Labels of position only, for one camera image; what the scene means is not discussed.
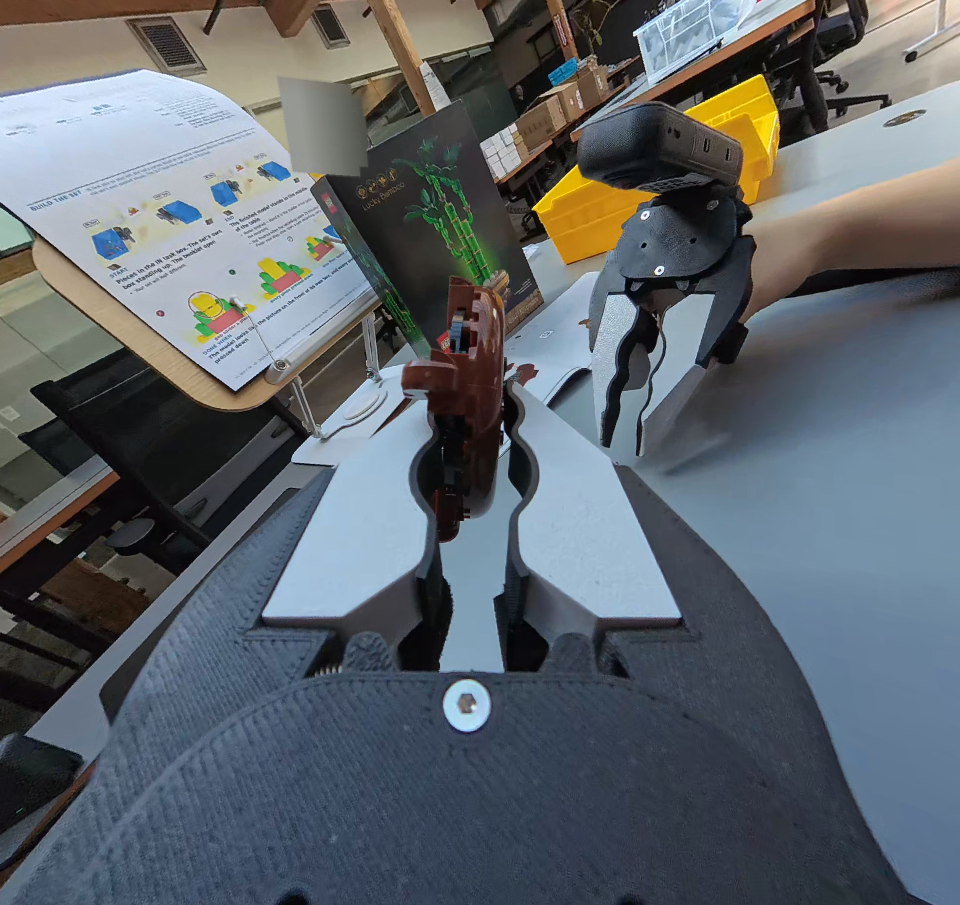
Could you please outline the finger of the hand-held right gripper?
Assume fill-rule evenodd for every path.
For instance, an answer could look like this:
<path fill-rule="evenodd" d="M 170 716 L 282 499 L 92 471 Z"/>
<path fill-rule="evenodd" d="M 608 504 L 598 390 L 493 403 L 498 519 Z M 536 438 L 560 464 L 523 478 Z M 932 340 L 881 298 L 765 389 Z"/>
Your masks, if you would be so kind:
<path fill-rule="evenodd" d="M 668 307 L 661 320 L 662 342 L 651 359 L 650 400 L 641 411 L 638 455 L 652 456 L 687 401 L 702 382 L 706 369 L 696 362 L 713 294 L 694 294 Z"/>
<path fill-rule="evenodd" d="M 655 367 L 651 356 L 663 343 L 653 312 L 626 291 L 596 288 L 591 299 L 591 375 L 597 438 L 610 448 L 625 392 L 645 389 L 652 395 Z"/>

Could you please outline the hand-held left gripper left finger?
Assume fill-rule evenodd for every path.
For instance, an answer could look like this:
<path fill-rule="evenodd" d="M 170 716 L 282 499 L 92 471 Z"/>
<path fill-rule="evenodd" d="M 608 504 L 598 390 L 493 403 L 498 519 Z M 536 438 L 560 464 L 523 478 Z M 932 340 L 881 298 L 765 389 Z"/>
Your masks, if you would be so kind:
<path fill-rule="evenodd" d="M 452 599 L 431 490 L 438 433 L 426 400 L 337 466 L 262 609 L 265 625 L 447 632 Z"/>

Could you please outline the brown brick model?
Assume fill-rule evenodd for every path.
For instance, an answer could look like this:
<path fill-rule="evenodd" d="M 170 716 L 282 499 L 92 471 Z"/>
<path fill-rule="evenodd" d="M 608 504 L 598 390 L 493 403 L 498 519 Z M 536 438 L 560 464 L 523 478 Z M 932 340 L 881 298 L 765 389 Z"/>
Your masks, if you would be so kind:
<path fill-rule="evenodd" d="M 437 436 L 438 464 L 422 491 L 440 542 L 493 503 L 505 374 L 505 313 L 495 290 L 452 276 L 446 319 L 448 349 L 409 361 L 401 373 L 403 394 L 426 401 Z"/>

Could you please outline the person's right forearm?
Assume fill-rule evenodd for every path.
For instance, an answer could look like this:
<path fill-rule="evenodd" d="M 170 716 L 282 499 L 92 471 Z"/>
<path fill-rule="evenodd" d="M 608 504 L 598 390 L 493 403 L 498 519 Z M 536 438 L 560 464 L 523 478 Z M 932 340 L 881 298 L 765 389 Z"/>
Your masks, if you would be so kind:
<path fill-rule="evenodd" d="M 742 323 L 814 275 L 957 267 L 959 160 L 752 221 L 750 233 L 755 251 Z"/>

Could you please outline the grey desk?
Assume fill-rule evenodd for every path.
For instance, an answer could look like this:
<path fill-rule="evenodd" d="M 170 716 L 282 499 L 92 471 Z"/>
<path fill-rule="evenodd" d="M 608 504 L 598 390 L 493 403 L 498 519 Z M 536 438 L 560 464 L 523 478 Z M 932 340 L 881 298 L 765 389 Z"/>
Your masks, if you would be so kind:
<path fill-rule="evenodd" d="M 958 82 L 782 151 L 768 222 L 958 159 Z M 748 321 L 613 462 L 673 626 L 265 624 L 335 468 L 292 464 L 174 584 L 7 903 L 958 903 L 958 265 Z"/>

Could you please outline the white building booklet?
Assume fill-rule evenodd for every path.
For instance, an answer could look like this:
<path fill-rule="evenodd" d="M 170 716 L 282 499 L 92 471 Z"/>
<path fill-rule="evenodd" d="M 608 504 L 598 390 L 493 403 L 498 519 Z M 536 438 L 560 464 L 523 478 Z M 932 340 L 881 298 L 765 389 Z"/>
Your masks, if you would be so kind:
<path fill-rule="evenodd" d="M 598 271 L 588 272 L 505 340 L 505 379 L 547 405 L 591 369 L 587 322 Z"/>

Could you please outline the yellow plastic bin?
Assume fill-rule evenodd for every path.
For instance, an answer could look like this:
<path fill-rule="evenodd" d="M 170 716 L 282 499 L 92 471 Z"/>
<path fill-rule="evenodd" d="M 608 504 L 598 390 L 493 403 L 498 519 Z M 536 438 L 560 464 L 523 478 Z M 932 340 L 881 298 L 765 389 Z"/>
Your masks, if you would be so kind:
<path fill-rule="evenodd" d="M 739 178 L 743 200 L 752 205 L 774 168 L 781 119 L 766 78 L 755 75 L 686 110 L 691 118 L 736 139 L 744 154 Z M 561 260 L 573 264 L 611 251 L 624 223 L 654 193 L 618 190 L 583 178 L 573 167 L 534 205 L 534 212 Z"/>

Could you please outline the stack of cardboard boxes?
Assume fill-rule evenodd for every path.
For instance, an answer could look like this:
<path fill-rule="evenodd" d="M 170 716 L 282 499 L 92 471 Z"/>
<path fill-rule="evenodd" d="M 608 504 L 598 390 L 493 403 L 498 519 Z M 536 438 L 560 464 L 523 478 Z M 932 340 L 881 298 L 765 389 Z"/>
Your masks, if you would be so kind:
<path fill-rule="evenodd" d="M 588 59 L 570 80 L 541 94 L 517 118 L 517 133 L 532 153 L 605 104 L 611 95 L 608 66 Z"/>

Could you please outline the stack of small white boxes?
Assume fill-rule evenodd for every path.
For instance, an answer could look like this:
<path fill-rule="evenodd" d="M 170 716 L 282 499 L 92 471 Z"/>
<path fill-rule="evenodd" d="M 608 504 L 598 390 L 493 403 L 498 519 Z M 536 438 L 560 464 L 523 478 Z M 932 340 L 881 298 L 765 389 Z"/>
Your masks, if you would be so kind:
<path fill-rule="evenodd" d="M 508 179 L 530 157 L 530 151 L 515 123 L 483 140 L 481 150 L 491 175 L 497 181 Z"/>

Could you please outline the clear plastic container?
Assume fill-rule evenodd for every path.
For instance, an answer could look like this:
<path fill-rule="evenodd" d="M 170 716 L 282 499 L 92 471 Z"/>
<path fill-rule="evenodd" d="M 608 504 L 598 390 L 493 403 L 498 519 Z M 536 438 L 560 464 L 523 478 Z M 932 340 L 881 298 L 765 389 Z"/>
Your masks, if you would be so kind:
<path fill-rule="evenodd" d="M 677 0 L 633 32 L 650 86 L 731 40 L 757 0 Z"/>

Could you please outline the black office chair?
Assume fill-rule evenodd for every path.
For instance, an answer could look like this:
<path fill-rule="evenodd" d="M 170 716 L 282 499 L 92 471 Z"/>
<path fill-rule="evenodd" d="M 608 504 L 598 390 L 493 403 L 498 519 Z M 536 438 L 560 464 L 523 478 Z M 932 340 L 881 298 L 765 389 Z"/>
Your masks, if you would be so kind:
<path fill-rule="evenodd" d="M 822 18 L 817 28 L 818 64 L 830 61 L 842 52 L 858 46 L 866 34 L 869 7 L 866 0 L 846 0 L 846 11 Z M 850 107 L 878 104 L 881 109 L 891 107 L 892 98 L 887 94 L 840 95 L 824 100 L 826 113 L 835 112 L 838 118 L 847 114 Z"/>
<path fill-rule="evenodd" d="M 30 394 L 141 506 L 106 544 L 172 574 L 198 558 L 306 439 L 282 399 L 238 412 L 205 407 L 124 348 Z"/>

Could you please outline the black bamboo set box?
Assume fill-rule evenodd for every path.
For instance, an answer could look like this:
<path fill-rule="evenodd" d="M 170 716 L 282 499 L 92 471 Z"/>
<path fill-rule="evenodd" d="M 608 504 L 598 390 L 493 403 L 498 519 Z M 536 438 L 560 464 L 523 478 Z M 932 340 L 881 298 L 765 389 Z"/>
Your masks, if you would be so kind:
<path fill-rule="evenodd" d="M 505 337 L 544 303 L 465 107 L 455 102 L 311 193 L 414 353 L 449 350 L 450 278 L 493 290 Z"/>

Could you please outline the wooden document stand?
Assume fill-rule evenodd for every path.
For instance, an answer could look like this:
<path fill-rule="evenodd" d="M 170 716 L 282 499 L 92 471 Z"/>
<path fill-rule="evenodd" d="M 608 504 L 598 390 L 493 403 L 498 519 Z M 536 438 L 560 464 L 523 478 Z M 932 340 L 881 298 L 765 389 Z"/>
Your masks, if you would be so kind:
<path fill-rule="evenodd" d="M 31 258 L 36 270 L 55 292 L 149 368 L 198 405 L 228 414 L 247 412 L 267 404 L 290 386 L 297 374 L 304 372 L 372 314 L 377 305 L 372 291 L 364 293 L 332 322 L 311 335 L 306 345 L 294 351 L 293 364 L 288 370 L 260 372 L 249 383 L 233 391 L 174 347 L 47 240 L 35 238 Z"/>

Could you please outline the black device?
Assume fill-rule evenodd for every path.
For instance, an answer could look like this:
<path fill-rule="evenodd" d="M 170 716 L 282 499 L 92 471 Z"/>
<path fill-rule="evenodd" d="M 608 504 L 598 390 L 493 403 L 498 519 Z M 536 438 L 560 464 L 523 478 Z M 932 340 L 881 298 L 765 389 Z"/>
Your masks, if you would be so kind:
<path fill-rule="evenodd" d="M 85 764 L 82 755 L 23 733 L 2 737 L 2 861 L 27 841 Z"/>

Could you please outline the white wall vent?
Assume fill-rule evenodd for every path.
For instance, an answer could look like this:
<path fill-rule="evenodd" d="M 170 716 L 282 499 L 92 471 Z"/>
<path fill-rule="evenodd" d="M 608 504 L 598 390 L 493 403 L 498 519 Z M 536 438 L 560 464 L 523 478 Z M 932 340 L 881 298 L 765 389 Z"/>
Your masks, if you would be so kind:
<path fill-rule="evenodd" d="M 163 73 L 187 79 L 208 71 L 171 16 L 128 19 L 126 24 Z"/>
<path fill-rule="evenodd" d="M 351 45 L 351 39 L 331 4 L 322 3 L 316 6 L 310 19 L 323 45 L 329 50 L 343 49 Z"/>

